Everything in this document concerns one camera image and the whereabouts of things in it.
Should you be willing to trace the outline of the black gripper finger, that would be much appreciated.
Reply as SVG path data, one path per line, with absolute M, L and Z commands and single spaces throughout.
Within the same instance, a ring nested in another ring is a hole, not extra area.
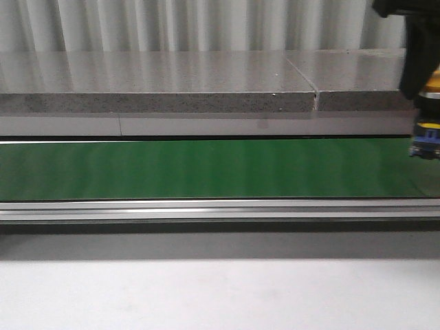
M 406 55 L 400 91 L 412 100 L 439 66 L 439 16 L 407 16 L 405 27 Z

